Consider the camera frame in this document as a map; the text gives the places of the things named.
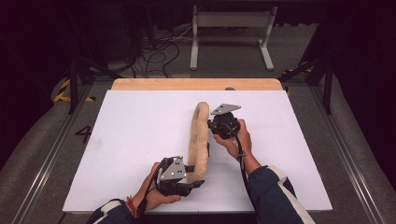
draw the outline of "white table surface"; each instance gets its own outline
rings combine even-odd
[[[284,91],[108,91],[64,211],[91,212],[111,199],[125,200],[138,191],[152,164],[164,157],[181,155],[187,162],[192,113],[201,101],[209,103],[211,111],[223,103],[241,105],[233,114],[246,121],[258,161],[289,176],[305,209],[332,209]],[[180,202],[151,213],[253,211],[239,164],[211,133],[209,144],[205,183]]]

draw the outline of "beige foam cylinder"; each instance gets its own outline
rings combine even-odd
[[[207,102],[200,102],[195,107],[191,121],[191,138],[189,144],[188,165],[195,166],[194,172],[187,173],[187,181],[193,183],[197,180],[204,180],[207,167],[207,141],[209,128],[207,119],[209,118],[209,105]]]

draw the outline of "person's right hand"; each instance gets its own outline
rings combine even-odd
[[[254,170],[261,167],[261,165],[251,152],[250,133],[248,132],[245,121],[242,119],[239,119],[238,121],[239,124],[241,125],[241,130],[239,130],[237,135],[239,142],[241,143],[242,150],[245,151],[245,157],[243,158],[245,164],[245,171],[247,172],[248,175],[250,175]],[[224,140],[217,134],[213,134],[213,137],[215,138],[217,143],[227,148],[228,153],[232,157],[238,159],[239,149],[233,143],[233,139],[229,138]]]
[[[239,124],[241,125],[241,129],[238,132],[238,139],[241,142],[242,149],[245,151],[247,155],[251,155],[251,139],[250,133],[248,132],[247,125],[243,119],[239,119]],[[227,148],[228,153],[234,157],[235,159],[238,158],[239,149],[233,142],[233,139],[222,139],[218,134],[213,134],[216,142],[220,145]]]

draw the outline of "dark curtain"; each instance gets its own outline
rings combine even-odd
[[[391,7],[362,1],[326,13],[303,62],[332,59],[343,94],[373,151],[396,189],[396,17]]]
[[[53,105],[51,92],[66,60],[46,15],[35,3],[0,6],[0,167]]]

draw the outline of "sleeve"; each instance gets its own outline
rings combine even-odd
[[[274,166],[263,166],[248,177],[247,188],[261,224],[315,223],[297,201],[287,176]]]
[[[96,209],[86,224],[137,224],[125,201],[114,199]]]

